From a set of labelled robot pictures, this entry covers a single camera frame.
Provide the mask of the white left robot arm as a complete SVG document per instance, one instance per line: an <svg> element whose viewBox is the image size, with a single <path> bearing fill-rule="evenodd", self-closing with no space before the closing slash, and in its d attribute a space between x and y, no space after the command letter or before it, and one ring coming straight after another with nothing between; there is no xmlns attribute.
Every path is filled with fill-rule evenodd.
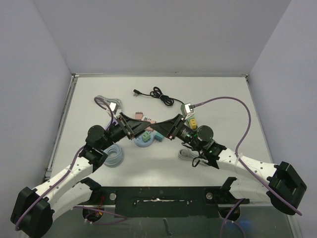
<svg viewBox="0 0 317 238"><path fill-rule="evenodd" d="M92 126L86 144L76 152L70 165L45 183L19 192L10 218L17 231L23 231L31 238L41 238L57 218L74 206L100 200L100 186L89 175L104 164L107 158L105 149L125 137L133 139L139 136L151 125L123 113L116 121L107 129Z"/></svg>

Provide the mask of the small pink charger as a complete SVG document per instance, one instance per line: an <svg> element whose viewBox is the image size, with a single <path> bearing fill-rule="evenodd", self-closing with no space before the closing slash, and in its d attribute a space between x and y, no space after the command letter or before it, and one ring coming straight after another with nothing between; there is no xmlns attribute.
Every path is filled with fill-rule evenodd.
<svg viewBox="0 0 317 238"><path fill-rule="evenodd" d="M150 122L151 124L156 123L156 121L154 121L154 120L147 120L147 122ZM145 131L153 132L154 129L151 128L150 126L148 126L148 127L145 129Z"/></svg>

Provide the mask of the mint green charger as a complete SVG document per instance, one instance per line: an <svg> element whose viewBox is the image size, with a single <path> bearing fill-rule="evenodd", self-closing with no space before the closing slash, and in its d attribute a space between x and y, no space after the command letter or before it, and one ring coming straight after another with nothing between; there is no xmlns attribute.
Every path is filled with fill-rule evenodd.
<svg viewBox="0 0 317 238"><path fill-rule="evenodd" d="M143 134L142 134L142 136L141 136L141 138L142 138L142 141L143 142L148 142L148 141L150 141L151 140L151 132L148 132L148 131L146 131L146 132L144 132Z"/></svg>

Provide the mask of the yellow charger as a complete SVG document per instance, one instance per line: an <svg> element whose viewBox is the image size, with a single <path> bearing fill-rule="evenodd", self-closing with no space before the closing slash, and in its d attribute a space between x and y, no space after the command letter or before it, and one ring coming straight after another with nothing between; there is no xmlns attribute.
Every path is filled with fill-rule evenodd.
<svg viewBox="0 0 317 238"><path fill-rule="evenodd" d="M197 129L197 122L194 118L189 119L189 127L193 130Z"/></svg>

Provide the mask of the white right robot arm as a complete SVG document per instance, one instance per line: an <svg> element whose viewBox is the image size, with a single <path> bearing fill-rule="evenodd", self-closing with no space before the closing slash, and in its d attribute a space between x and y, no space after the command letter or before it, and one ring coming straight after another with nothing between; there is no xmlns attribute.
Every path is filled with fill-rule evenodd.
<svg viewBox="0 0 317 238"><path fill-rule="evenodd" d="M291 164L265 163L238 155L215 142L213 130L209 126L202 125L193 130L186 125L181 114L151 124L151 128L170 140L180 139L184 145L197 151L208 166L255 180L264 188L264 195L277 210L288 215L301 214L298 207L307 186Z"/></svg>

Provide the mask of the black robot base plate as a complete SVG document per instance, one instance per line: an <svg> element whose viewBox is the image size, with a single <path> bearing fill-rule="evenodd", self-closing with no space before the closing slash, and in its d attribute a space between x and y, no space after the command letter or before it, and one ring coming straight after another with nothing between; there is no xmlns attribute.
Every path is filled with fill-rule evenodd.
<svg viewBox="0 0 317 238"><path fill-rule="evenodd" d="M218 217L218 207L238 201L220 186L101 187L83 205L112 206L128 218Z"/></svg>

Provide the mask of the teal charger dark base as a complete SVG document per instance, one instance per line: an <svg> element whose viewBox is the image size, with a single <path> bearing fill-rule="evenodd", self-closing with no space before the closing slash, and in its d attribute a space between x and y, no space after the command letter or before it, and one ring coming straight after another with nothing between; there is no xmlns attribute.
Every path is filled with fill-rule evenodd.
<svg viewBox="0 0 317 238"><path fill-rule="evenodd" d="M163 136L162 136L160 133L156 133L156 134L154 135L154 140L155 140L156 142L162 142L162 141L163 141Z"/></svg>

